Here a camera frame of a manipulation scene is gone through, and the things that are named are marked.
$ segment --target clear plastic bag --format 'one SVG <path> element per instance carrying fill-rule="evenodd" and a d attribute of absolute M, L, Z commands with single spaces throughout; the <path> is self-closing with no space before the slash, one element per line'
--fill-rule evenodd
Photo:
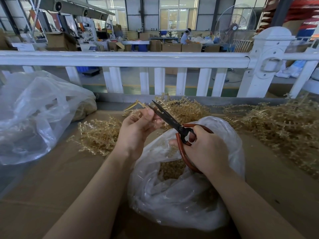
<path fill-rule="evenodd" d="M 193 123 L 208 127 L 225 141 L 230 167 L 244 178 L 245 158 L 235 130 L 226 121 L 212 116 Z M 175 134 L 170 129 L 144 148 L 130 176 L 130 207 L 161 225 L 204 231 L 224 226 L 229 221 L 227 209 L 218 194 L 209 198 L 213 188 L 203 174 L 186 167 L 178 179 L 164 181 L 159 175 L 161 162 L 181 158 L 179 151 L 172 154 L 168 144 L 176 138 Z"/>
<path fill-rule="evenodd" d="M 9 75 L 0 100 L 2 165 L 42 157 L 56 145 L 75 114 L 79 119 L 96 110 L 93 92 L 46 71 Z"/>

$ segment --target hand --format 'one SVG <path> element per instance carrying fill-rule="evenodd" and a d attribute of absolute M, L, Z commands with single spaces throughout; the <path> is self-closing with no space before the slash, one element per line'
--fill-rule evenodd
<path fill-rule="evenodd" d="M 218 135 L 206 132 L 201 126 L 195 126 L 193 129 L 197 137 L 196 142 L 192 146 L 183 144 L 186 155 L 193 164 L 206 176 L 229 171 L 225 142 Z M 195 136 L 190 133 L 189 141 L 194 140 Z M 169 143 L 178 146 L 176 139 L 170 140 Z"/>
<path fill-rule="evenodd" d="M 140 110 L 139 117 L 130 115 L 124 119 L 114 148 L 116 153 L 129 157 L 131 162 L 138 160 L 143 152 L 147 136 L 160 128 L 163 122 L 150 108 Z"/>

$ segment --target light blue shirt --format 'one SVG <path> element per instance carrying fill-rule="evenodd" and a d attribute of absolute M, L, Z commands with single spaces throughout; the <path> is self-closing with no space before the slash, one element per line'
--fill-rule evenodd
<path fill-rule="evenodd" d="M 187 44 L 186 40 L 188 39 L 187 34 L 184 33 L 183 36 L 181 36 L 181 44 Z"/>

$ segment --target red scissors handle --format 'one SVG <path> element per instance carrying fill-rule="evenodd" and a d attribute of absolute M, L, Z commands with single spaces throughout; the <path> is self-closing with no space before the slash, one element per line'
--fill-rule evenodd
<path fill-rule="evenodd" d="M 193 124 L 193 123 L 187 123 L 187 124 L 183 124 L 184 127 L 194 127 L 196 125 L 199 125 L 199 124 Z M 204 128 L 205 131 L 209 132 L 209 133 L 213 133 L 212 130 L 210 130 L 208 127 L 205 127 L 203 125 L 199 125 L 201 126 L 202 128 Z M 177 139 L 177 144 L 178 144 L 178 148 L 179 148 L 179 151 L 181 153 L 181 158 L 183 159 L 183 161 L 185 162 L 185 164 L 191 169 L 193 170 L 194 172 L 196 173 L 200 173 L 202 174 L 202 172 L 196 168 L 190 161 L 189 161 L 189 158 L 185 152 L 185 149 L 183 147 L 183 142 L 181 140 L 181 135 L 179 133 L 176 133 L 176 139 Z M 186 142 L 186 145 L 188 146 L 191 146 L 191 143 L 189 141 Z"/>

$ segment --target person's left hand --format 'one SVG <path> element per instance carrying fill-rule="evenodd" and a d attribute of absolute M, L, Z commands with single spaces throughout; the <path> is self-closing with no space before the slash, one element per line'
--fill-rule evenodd
<path fill-rule="evenodd" d="M 132 162 L 138 160 L 144 148 L 144 142 L 149 134 L 160 128 L 163 120 L 150 108 L 140 110 L 141 118 L 128 116 L 120 129 L 114 150 L 128 156 Z"/>

